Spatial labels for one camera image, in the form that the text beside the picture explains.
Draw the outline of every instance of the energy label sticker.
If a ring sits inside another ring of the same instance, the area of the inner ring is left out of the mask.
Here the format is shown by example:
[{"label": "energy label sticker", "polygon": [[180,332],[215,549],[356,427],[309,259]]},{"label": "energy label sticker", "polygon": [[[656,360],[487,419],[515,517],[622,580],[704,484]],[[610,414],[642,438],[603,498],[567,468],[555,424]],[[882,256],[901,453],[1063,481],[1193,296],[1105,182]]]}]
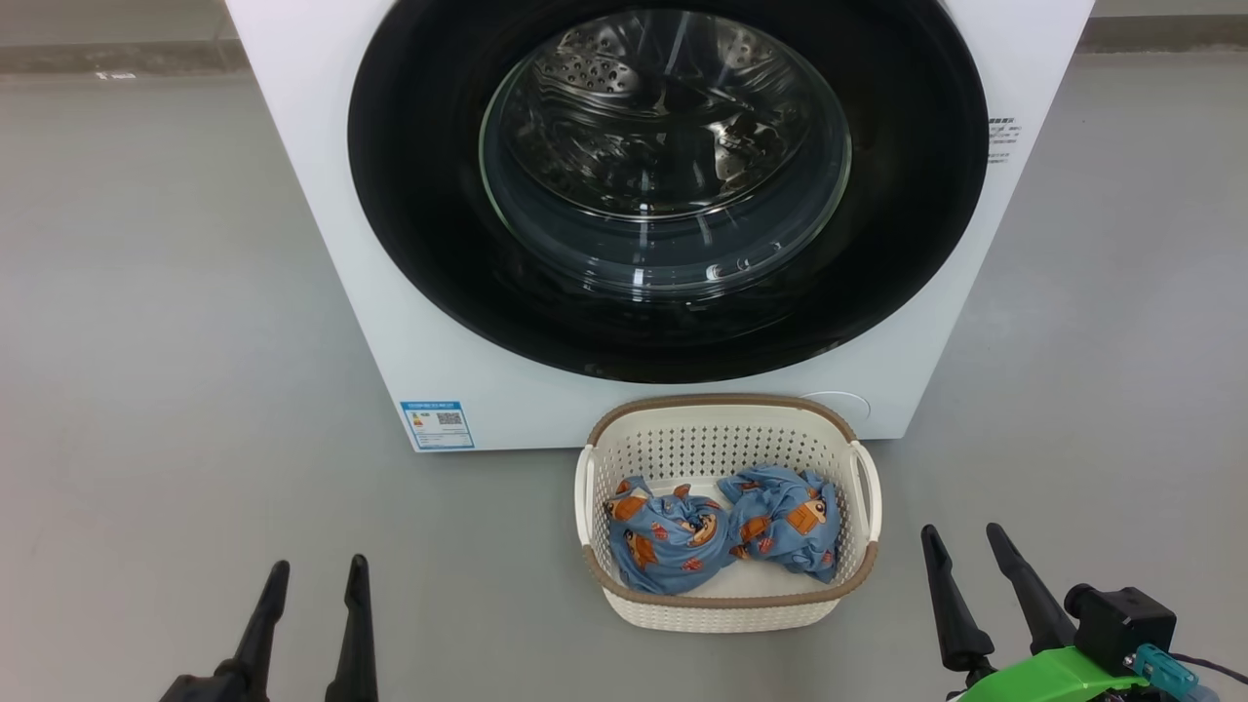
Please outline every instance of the energy label sticker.
[{"label": "energy label sticker", "polygon": [[399,406],[419,450],[474,447],[459,402],[399,402]]}]

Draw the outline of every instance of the blue clothing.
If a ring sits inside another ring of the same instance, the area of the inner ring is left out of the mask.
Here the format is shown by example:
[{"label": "blue clothing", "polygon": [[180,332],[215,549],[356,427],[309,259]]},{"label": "blue clothing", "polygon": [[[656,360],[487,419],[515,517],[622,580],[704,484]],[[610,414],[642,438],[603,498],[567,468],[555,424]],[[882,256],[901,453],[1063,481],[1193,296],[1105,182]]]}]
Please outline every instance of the blue clothing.
[{"label": "blue clothing", "polygon": [[836,576],[841,513],[836,486],[814,471],[755,466],[719,481],[733,501],[731,553],[774,561],[822,582]]},{"label": "blue clothing", "polygon": [[610,546],[624,585],[655,595],[679,595],[706,582],[733,562],[728,513],[710,497],[655,497],[640,476],[620,482],[608,500]]}]

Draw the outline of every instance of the white washing machine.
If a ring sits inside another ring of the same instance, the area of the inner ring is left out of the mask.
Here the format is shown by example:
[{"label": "white washing machine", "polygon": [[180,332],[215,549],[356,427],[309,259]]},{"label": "white washing machine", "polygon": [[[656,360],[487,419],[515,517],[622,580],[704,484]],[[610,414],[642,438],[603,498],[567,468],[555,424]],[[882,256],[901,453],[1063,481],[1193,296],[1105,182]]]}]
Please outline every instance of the white washing machine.
[{"label": "white washing machine", "polygon": [[906,431],[1092,0],[230,0],[417,451]]}]

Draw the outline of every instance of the concrete floor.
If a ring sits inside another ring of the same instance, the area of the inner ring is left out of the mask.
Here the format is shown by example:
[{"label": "concrete floor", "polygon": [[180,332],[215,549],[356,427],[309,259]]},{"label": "concrete floor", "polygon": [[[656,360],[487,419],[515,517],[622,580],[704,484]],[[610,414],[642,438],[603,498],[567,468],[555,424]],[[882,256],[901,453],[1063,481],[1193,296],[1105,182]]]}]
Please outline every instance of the concrete floor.
[{"label": "concrete floor", "polygon": [[867,586],[691,637],[592,583],[570,453],[412,455],[253,82],[2,85],[0,700],[208,675],[278,558],[270,696],[319,698],[357,551],[383,700],[943,700],[919,528],[1003,666],[993,520],[1058,595],[1138,586],[1176,650],[1248,667],[1246,124],[1248,56],[1078,57],[910,435],[871,447]]}]

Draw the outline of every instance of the cable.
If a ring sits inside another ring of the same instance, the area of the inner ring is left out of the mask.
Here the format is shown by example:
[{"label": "cable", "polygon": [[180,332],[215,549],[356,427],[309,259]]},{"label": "cable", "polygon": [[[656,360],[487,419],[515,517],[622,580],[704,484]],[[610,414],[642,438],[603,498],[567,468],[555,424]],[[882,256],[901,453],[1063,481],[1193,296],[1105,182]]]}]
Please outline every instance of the cable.
[{"label": "cable", "polygon": [[1183,662],[1183,663],[1192,663],[1193,666],[1201,666],[1202,668],[1209,668],[1211,671],[1218,671],[1219,673],[1222,673],[1222,675],[1224,675],[1224,676],[1227,676],[1227,677],[1229,677],[1229,678],[1232,678],[1232,680],[1234,680],[1237,682],[1242,682],[1244,685],[1248,685],[1248,676],[1246,676],[1246,675],[1243,675],[1243,673],[1241,673],[1238,671],[1232,671],[1231,668],[1228,668],[1226,666],[1219,666],[1218,663],[1214,663],[1212,661],[1206,661],[1204,658],[1193,658],[1191,656],[1184,656],[1182,653],[1173,653],[1172,652],[1169,656],[1171,656],[1171,658],[1174,658],[1176,661],[1179,661],[1179,662]]}]

